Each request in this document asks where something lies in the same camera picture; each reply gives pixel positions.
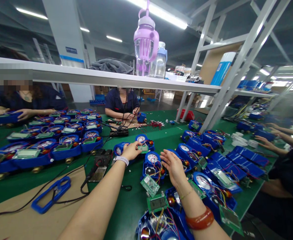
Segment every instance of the bracelet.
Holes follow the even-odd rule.
[[[188,218],[185,216],[185,219],[189,228],[193,230],[203,230],[211,226],[214,221],[214,215],[211,209],[206,206],[206,211],[204,214],[195,218]]]
[[[191,191],[189,191],[185,196],[180,197],[180,201],[182,201],[182,199],[184,199],[187,195],[189,195],[191,192],[193,191],[193,188],[191,189]]]

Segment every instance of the purple water bottle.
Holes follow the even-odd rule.
[[[137,75],[148,76],[150,72],[150,62],[157,56],[159,47],[159,34],[154,30],[155,23],[149,17],[149,4],[147,0],[146,9],[139,12],[138,28],[134,33],[134,46],[137,58]],[[140,18],[142,12],[146,12],[146,16]]]

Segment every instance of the gray cloth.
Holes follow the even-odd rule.
[[[133,71],[133,67],[130,67],[129,65],[118,60],[108,58],[91,63],[91,67],[89,67],[89,69],[123,74],[131,74]]]

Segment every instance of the red box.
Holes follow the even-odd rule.
[[[181,115],[180,115],[180,119],[183,118],[184,113],[185,113],[185,109],[183,108],[183,109],[182,109],[182,112],[181,112]],[[187,122],[189,122],[189,121],[191,121],[191,120],[194,120],[194,118],[195,118],[195,117],[194,117],[193,112],[189,110],[189,112],[187,113],[187,116],[186,116],[185,120],[186,120]]]

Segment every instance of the ceiling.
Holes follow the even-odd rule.
[[[137,28],[140,8],[126,0],[104,0],[98,1],[98,4],[97,1],[75,1],[78,6],[80,26],[90,30],[89,33],[82,32],[84,43],[91,43],[95,46],[96,59],[116,58],[126,62],[132,61],[135,58],[133,34]],[[193,12],[207,2],[207,0],[151,1],[164,2],[188,18],[191,18]],[[237,2],[245,3],[228,12],[219,39],[225,40],[248,33],[256,20],[256,14],[250,6],[250,1],[245,0],[219,0],[215,13],[219,13]],[[255,2],[261,9],[265,1],[256,0]],[[32,39],[36,38],[40,44],[48,45],[55,63],[59,63],[59,54],[49,21],[20,13],[16,7],[46,16],[42,0],[0,1],[0,44],[13,48],[35,60],[39,56],[33,55],[30,48],[33,48],[34,52],[37,53]],[[196,29],[198,26],[203,27],[207,12],[208,9],[195,16],[191,27],[187,27],[186,30],[151,14],[160,41],[166,43],[168,67],[181,64],[191,67],[200,38],[200,32]],[[218,18],[212,21],[209,37],[212,37],[217,22]],[[293,0],[289,3],[273,32],[287,53],[289,60],[293,62]],[[123,42],[119,43],[107,39],[106,35],[120,38]],[[202,53],[199,64],[203,63],[204,57],[205,53]],[[290,65],[270,37],[256,57],[255,63],[259,66]]]

